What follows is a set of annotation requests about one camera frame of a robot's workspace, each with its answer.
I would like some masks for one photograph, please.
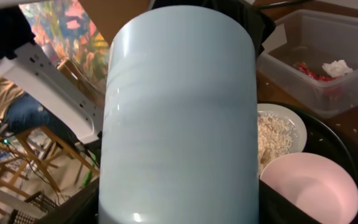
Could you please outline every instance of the cardboard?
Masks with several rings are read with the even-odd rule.
[[[111,45],[118,31],[147,10],[149,0],[79,0],[106,42]]]

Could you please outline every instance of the black tray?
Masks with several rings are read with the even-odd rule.
[[[303,152],[324,156],[343,167],[354,179],[358,187],[358,168],[349,147],[322,121],[294,106],[272,103],[294,111],[305,123],[308,139]],[[259,181],[260,222],[261,223],[318,223],[297,209],[268,185]]]

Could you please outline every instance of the light blue container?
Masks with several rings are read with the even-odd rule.
[[[258,223],[252,40],[217,11],[146,12],[114,38],[99,222]]]

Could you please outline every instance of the wooden stool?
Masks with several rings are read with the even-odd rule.
[[[14,149],[9,150],[6,146],[3,146],[2,144],[0,144],[0,149],[3,150],[3,151],[6,151],[6,152],[14,153],[17,156],[17,158],[8,159],[6,161],[0,162],[0,170],[1,170],[0,171],[0,187],[6,187],[9,190],[12,190],[13,192],[15,192],[15,193],[17,193],[17,194],[19,194],[19,195],[21,195],[21,196],[23,196],[25,198],[30,197],[29,194],[25,193],[21,189],[18,189],[17,187],[14,186],[15,181],[19,177],[22,178],[22,179],[28,180],[27,177],[25,177],[24,175],[21,174],[22,169],[20,170],[20,168],[19,168],[19,170],[14,171],[14,170],[12,170],[12,169],[10,169],[10,168],[8,168],[6,166],[7,163],[9,163],[11,161],[14,161],[16,159],[20,159],[20,158],[23,159],[23,158],[27,157],[27,155],[25,155],[25,154],[23,154],[21,152],[17,152]],[[8,182],[6,182],[6,181],[1,179],[1,176],[3,175],[3,172],[10,172],[10,173],[14,174],[14,176]]]
[[[30,144],[28,143],[28,138],[30,133],[40,128],[41,131],[43,131],[51,140],[52,140],[52,151],[50,153],[50,157],[46,158],[45,160],[41,161],[33,152],[32,148],[30,147]],[[55,182],[53,177],[50,175],[50,173],[47,170],[48,166],[58,168],[58,166],[52,164],[52,161],[56,158],[67,155],[70,158],[78,159],[84,166],[89,168],[95,175],[99,175],[99,171],[95,169],[86,159],[84,159],[79,152],[76,152],[69,144],[67,144],[64,140],[59,138],[56,134],[51,132],[47,127],[41,126],[36,128],[28,129],[22,133],[16,134],[17,140],[20,142],[20,144],[23,146],[24,150],[26,151],[27,155],[31,158],[32,161],[35,162],[37,165],[37,168],[43,173],[43,175],[48,179],[51,186],[57,191],[61,192],[58,184]],[[62,147],[62,150],[60,152],[56,152],[58,144]]]

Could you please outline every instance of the plastic storage bin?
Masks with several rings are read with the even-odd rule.
[[[287,42],[264,52],[258,71],[323,118],[358,105],[358,18],[299,10],[276,25],[285,30]],[[323,63],[341,59],[354,71],[330,82],[314,80],[295,67],[304,62],[312,72],[327,75]]]

